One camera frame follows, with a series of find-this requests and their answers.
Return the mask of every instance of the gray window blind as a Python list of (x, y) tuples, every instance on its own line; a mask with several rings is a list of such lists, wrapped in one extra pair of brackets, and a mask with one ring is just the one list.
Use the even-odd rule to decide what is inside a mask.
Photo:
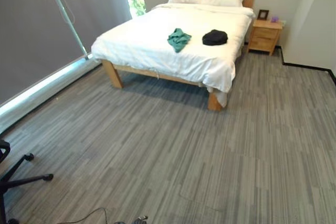
[[(127, 0), (66, 0), (87, 51), (131, 18)], [(0, 0), (0, 104), (81, 57), (55, 0)]]

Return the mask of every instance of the white duvet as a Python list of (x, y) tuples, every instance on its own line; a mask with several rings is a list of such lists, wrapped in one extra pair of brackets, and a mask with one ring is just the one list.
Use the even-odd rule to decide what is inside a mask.
[[(227, 93), (253, 17), (253, 10), (245, 7), (161, 4), (99, 36), (92, 45), (92, 55), (116, 65), (152, 70), (158, 77), (162, 73)], [(192, 36), (179, 53), (167, 42), (176, 28)], [(226, 44), (202, 44), (202, 37), (213, 29), (227, 33)]]

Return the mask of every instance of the picture frame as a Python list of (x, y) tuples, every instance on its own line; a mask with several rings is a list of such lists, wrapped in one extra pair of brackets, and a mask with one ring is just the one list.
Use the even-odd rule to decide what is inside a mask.
[(267, 20), (269, 10), (259, 10), (258, 19)]

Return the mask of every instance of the nightstand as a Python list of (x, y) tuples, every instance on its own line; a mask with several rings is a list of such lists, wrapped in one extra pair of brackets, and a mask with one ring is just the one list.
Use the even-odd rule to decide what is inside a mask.
[(269, 20), (255, 20), (247, 51), (254, 49), (266, 51), (269, 52), (269, 55), (272, 55), (281, 30), (282, 24), (279, 22), (271, 23)]

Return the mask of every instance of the green shirt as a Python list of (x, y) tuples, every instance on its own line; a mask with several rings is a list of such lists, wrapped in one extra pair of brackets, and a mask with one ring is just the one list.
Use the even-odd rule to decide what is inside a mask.
[(189, 34), (185, 34), (180, 28), (177, 28), (169, 35), (168, 43), (175, 49), (175, 52), (180, 52), (188, 44), (190, 38)]

